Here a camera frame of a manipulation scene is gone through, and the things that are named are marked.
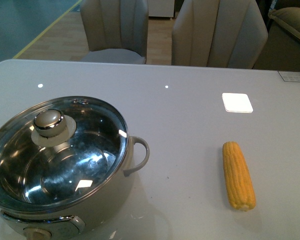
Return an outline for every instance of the beige chair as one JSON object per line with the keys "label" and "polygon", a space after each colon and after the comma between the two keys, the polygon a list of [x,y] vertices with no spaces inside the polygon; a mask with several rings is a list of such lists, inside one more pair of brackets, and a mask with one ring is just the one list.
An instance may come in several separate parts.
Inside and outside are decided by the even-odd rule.
{"label": "beige chair", "polygon": [[269,18],[268,40],[253,68],[300,72],[300,7],[274,9]]}
{"label": "beige chair", "polygon": [[251,69],[267,37],[256,0],[185,0],[172,30],[172,65]]}
{"label": "beige chair", "polygon": [[83,0],[80,13],[89,47],[81,61],[146,63],[147,0]]}

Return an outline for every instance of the pot handle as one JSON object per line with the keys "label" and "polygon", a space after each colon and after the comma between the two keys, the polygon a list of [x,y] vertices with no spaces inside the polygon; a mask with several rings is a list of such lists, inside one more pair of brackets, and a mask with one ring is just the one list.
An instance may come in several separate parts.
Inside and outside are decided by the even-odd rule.
{"label": "pot handle", "polygon": [[143,161],[141,163],[139,163],[138,165],[128,168],[128,169],[124,169],[123,174],[125,177],[128,177],[130,174],[142,169],[148,162],[148,159],[150,156],[149,145],[145,140],[143,140],[141,137],[137,137],[137,136],[130,136],[130,139],[131,139],[133,145],[142,144],[145,147],[145,157],[144,157]]}

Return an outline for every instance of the yellow corn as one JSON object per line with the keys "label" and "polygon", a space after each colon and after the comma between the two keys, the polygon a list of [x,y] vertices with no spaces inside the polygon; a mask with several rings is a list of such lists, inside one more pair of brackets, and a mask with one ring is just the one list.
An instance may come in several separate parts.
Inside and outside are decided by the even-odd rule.
{"label": "yellow corn", "polygon": [[230,205],[242,211],[253,209],[256,206],[255,191],[239,144],[235,141],[226,142],[222,147],[222,155],[225,186]]}

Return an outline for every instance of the lid knob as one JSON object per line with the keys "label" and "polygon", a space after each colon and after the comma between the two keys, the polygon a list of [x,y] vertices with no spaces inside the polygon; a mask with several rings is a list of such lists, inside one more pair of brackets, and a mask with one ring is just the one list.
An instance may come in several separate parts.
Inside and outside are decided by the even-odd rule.
{"label": "lid knob", "polygon": [[50,138],[61,134],[67,124],[64,114],[57,109],[40,112],[33,120],[35,130],[43,137]]}

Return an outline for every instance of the pot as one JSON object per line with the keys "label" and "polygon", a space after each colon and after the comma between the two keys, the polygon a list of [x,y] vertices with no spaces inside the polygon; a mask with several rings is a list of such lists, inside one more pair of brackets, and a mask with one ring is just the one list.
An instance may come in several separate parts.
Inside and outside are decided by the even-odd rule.
{"label": "pot", "polygon": [[[138,165],[135,143],[146,150]],[[0,128],[0,215],[28,240],[92,230],[118,212],[149,154],[147,142],[129,136],[123,116],[102,100],[37,104]]]}

